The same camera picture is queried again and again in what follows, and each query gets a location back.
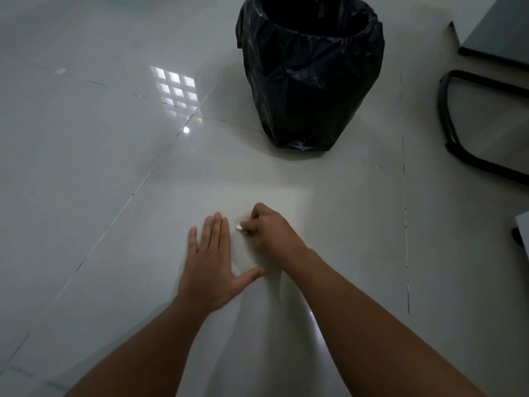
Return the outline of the person's left hand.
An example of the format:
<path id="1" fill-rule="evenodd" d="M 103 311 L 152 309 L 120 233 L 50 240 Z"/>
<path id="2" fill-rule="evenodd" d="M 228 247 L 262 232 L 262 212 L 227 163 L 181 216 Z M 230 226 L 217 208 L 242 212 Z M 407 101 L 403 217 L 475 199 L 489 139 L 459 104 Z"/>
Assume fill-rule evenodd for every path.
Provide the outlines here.
<path id="1" fill-rule="evenodd" d="M 209 314 L 228 304 L 246 288 L 236 287 L 232 270 L 231 233 L 227 218 L 223 217 L 222 260 L 214 260 L 210 253 L 210 237 L 214 214 L 208 216 L 197 230 L 198 252 L 185 259 L 178 284 L 177 302 L 182 302 L 193 316 L 205 319 Z"/>

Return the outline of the person's right forearm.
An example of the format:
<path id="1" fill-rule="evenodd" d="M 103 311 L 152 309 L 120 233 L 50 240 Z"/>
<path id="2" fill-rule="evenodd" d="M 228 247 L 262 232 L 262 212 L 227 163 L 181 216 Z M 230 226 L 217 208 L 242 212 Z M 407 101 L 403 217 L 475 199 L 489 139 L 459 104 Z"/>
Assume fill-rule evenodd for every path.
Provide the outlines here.
<path id="1" fill-rule="evenodd" d="M 352 396 L 486 397 L 312 249 L 294 249 L 282 254 L 277 263 L 307 301 Z"/>

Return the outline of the trash bin with black bag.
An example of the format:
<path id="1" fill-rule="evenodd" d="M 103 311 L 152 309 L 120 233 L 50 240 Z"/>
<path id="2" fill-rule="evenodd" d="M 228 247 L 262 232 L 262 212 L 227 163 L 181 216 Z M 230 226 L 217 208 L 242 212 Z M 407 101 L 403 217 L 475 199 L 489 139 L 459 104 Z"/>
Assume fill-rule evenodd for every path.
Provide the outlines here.
<path id="1" fill-rule="evenodd" d="M 382 22 L 362 0 L 246 0 L 235 29 L 273 146 L 328 151 L 377 81 Z"/>

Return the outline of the translucent white plastic bag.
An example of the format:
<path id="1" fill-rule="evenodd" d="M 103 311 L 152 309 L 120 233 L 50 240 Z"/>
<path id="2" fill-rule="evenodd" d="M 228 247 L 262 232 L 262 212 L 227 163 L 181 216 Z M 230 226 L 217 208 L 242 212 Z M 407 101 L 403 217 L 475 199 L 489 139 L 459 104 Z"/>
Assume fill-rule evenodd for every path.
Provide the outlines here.
<path id="1" fill-rule="evenodd" d="M 235 227 L 256 202 L 285 207 L 291 224 L 307 192 L 266 186 L 214 186 L 197 212 L 221 212 L 231 231 L 231 268 L 266 273 L 204 322 L 189 353 L 177 397 L 349 397 L 314 314 L 293 281 L 267 263 Z"/>

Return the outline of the person's right hand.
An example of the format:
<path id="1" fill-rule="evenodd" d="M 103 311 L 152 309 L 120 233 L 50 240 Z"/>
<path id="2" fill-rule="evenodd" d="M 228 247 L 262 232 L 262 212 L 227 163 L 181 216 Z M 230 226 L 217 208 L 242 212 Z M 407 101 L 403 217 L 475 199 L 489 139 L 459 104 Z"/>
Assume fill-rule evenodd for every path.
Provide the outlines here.
<path id="1" fill-rule="evenodd" d="M 281 213 L 263 203 L 257 203 L 250 218 L 240 222 L 237 229 L 253 239 L 265 260 L 286 272 L 312 253 Z"/>

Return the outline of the grey cabinet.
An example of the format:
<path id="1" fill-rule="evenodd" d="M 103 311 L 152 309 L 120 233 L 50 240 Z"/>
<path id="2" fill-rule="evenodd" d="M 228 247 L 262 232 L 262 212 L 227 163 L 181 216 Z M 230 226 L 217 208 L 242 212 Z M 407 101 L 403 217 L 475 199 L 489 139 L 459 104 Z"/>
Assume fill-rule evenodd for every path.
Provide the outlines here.
<path id="1" fill-rule="evenodd" d="M 529 0 L 462 0 L 450 26 L 460 54 L 529 70 Z"/>

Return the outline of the black metal chair frame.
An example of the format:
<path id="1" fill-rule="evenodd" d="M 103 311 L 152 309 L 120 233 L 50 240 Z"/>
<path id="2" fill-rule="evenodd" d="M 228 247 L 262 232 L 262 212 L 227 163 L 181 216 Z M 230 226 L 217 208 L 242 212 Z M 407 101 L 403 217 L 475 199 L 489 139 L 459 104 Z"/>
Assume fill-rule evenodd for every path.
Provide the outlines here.
<path id="1" fill-rule="evenodd" d="M 446 139 L 445 147 L 448 153 L 452 154 L 454 157 L 468 166 L 529 187 L 529 174 L 525 174 L 517 170 L 501 166 L 494 162 L 478 158 L 463 147 L 459 140 L 455 126 L 453 125 L 447 102 L 448 89 L 452 79 L 463 80 L 478 86 L 508 94 L 510 96 L 524 99 L 529 99 L 529 89 L 463 70 L 450 70 L 439 80 L 436 104 L 439 121 Z"/>

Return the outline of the person's left forearm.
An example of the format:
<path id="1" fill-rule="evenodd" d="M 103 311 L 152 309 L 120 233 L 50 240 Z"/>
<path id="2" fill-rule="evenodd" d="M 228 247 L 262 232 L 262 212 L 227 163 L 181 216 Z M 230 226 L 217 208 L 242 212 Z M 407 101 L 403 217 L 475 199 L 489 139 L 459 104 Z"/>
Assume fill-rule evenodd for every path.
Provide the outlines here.
<path id="1" fill-rule="evenodd" d="M 176 397 L 190 348 L 210 313 L 206 306 L 177 296 L 64 397 Z"/>

